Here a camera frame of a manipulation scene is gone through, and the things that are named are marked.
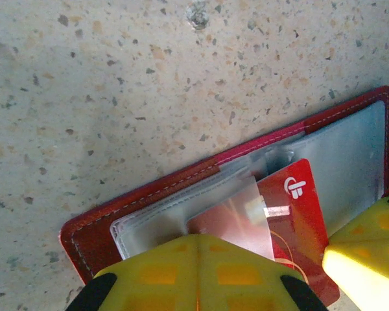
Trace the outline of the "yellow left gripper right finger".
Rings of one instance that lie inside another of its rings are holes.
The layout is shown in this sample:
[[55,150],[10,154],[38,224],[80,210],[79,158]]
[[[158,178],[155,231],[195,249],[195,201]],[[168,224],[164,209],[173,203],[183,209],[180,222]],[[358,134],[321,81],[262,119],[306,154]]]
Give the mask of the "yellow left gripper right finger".
[[199,236],[200,310],[326,310],[300,272],[211,235]]

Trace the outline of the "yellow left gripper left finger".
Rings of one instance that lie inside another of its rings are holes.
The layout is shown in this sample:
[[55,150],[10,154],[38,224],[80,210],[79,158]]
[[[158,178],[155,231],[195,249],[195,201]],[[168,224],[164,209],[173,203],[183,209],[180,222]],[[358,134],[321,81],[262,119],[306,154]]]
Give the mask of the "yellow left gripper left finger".
[[187,235],[108,266],[68,310],[196,310],[199,237]]

